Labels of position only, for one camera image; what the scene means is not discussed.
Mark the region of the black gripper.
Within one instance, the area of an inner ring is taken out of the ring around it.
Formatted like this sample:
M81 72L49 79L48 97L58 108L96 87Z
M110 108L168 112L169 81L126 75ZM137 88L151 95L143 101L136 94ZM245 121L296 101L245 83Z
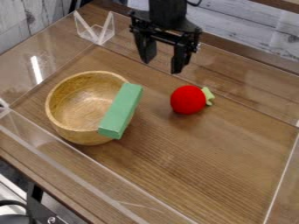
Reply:
M129 31L141 61L148 64L156 56L156 42L173 46L171 73L179 74L197 52L201 28L187 19L185 9L129 11Z

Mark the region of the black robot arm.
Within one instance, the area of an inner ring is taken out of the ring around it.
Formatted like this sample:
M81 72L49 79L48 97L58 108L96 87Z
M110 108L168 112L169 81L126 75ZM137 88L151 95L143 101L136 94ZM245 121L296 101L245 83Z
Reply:
M187 0L148 0L149 10L130 10L129 31L141 61L156 56L156 42L172 46L171 74L179 74L199 50L201 28L185 17Z

